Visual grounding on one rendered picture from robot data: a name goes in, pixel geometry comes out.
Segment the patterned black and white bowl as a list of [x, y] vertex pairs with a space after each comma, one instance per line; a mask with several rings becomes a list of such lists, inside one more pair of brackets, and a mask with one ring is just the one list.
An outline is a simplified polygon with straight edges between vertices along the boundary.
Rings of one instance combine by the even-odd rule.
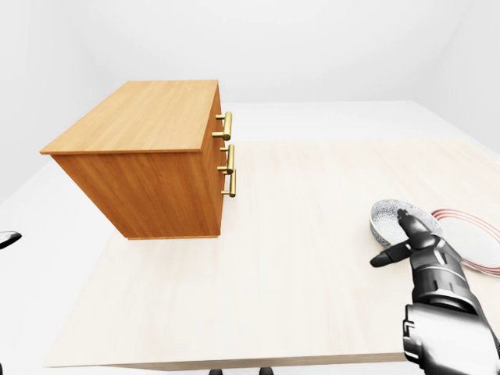
[[408, 214], [415, 216], [434, 234], [441, 237], [444, 231], [439, 222], [428, 212], [408, 202], [397, 199], [385, 199], [376, 202], [370, 211], [370, 230], [375, 239], [388, 248], [397, 243], [406, 241], [408, 236], [398, 223], [398, 210], [404, 209]]

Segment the white plate with red rings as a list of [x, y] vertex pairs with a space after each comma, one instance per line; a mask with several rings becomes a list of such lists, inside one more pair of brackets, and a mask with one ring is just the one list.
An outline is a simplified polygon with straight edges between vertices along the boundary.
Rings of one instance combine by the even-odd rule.
[[437, 209], [432, 215], [466, 266], [500, 277], [499, 229], [478, 216], [457, 209]]

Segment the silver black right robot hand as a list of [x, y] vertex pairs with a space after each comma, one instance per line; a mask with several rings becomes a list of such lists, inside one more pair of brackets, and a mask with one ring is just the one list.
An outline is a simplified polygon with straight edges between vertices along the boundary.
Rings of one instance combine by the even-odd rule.
[[481, 315], [480, 303], [470, 290], [460, 255], [406, 210], [399, 209], [397, 215], [408, 239], [376, 255], [370, 260], [371, 266], [382, 267], [409, 259], [413, 303]]

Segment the wooden cabinet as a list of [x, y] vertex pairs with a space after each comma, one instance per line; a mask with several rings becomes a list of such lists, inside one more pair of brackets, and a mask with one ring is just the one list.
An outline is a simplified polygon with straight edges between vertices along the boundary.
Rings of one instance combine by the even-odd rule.
[[216, 80], [129, 81], [46, 145], [128, 239], [218, 236], [202, 142]]

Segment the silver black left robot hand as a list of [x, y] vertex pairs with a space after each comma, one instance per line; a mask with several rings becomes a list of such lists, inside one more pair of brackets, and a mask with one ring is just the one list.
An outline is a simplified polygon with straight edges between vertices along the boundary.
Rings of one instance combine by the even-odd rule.
[[21, 239], [22, 235], [16, 231], [1, 231], [0, 232], [0, 249], [4, 249], [19, 239]]

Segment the wooden drawer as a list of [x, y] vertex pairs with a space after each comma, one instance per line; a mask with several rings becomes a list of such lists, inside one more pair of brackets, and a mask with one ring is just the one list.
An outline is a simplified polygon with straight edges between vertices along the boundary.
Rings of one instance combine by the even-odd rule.
[[220, 228], [221, 228], [221, 219], [223, 210], [223, 195], [221, 191], [224, 190], [224, 185], [225, 185], [225, 175], [223, 173], [217, 173], [214, 204], [216, 210], [216, 228], [218, 234], [220, 234]]
[[226, 153], [220, 151], [218, 143], [211, 144], [209, 155], [209, 177], [212, 186], [220, 190], [220, 183], [224, 178], [223, 171], [219, 171], [219, 166], [226, 165]]
[[220, 147], [224, 147], [224, 140], [221, 137], [213, 137], [212, 132], [220, 132], [223, 130], [221, 120], [217, 120], [216, 116], [221, 114], [219, 86], [216, 86], [215, 94], [210, 109], [208, 123], [205, 129], [205, 134], [202, 142], [202, 152], [204, 156], [220, 153]]

